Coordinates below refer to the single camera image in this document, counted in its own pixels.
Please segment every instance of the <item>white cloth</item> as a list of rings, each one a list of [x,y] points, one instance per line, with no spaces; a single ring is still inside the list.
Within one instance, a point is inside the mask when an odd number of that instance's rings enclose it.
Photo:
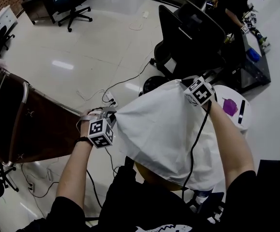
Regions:
[[[115,114],[121,152],[166,180],[183,185],[191,169],[190,151],[205,112],[191,105],[180,80],[137,98]],[[211,190],[223,177],[210,117],[193,150],[194,169],[187,187]]]

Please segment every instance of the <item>left hand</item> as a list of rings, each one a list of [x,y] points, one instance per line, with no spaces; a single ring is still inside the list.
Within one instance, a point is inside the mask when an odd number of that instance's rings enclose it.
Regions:
[[[81,116],[88,115],[91,112],[91,110],[86,110]],[[88,135],[88,130],[90,128],[90,121],[84,120],[81,123],[81,137],[87,137]]]

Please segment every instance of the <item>black shirt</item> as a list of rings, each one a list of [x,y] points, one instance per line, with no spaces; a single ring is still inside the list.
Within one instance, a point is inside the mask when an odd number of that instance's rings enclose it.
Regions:
[[[232,32],[232,27],[236,25],[225,13],[226,9],[230,10],[241,20],[244,13],[249,10],[248,0],[218,0],[217,8],[214,10],[212,17],[226,33],[229,33]]]
[[[111,184],[100,213],[97,231],[120,232],[189,232],[248,231],[253,226],[254,186],[256,174],[248,171],[230,185],[221,222],[209,223],[193,213],[174,193],[135,181],[134,170],[120,167]],[[57,197],[51,213],[37,230],[86,231],[83,210],[73,201]]]

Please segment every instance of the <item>black strap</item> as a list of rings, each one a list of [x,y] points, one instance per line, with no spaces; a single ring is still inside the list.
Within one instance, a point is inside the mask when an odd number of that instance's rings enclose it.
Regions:
[[[78,138],[75,142],[74,145],[76,146],[77,142],[88,142],[90,145],[93,146],[93,144],[91,143],[91,141],[87,138],[87,137],[80,137]]]

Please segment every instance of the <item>purple object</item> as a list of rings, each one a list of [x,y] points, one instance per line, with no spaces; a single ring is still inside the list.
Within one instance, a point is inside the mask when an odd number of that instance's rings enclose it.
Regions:
[[[238,111],[238,107],[232,99],[224,99],[223,110],[225,113],[233,117],[233,115]]]

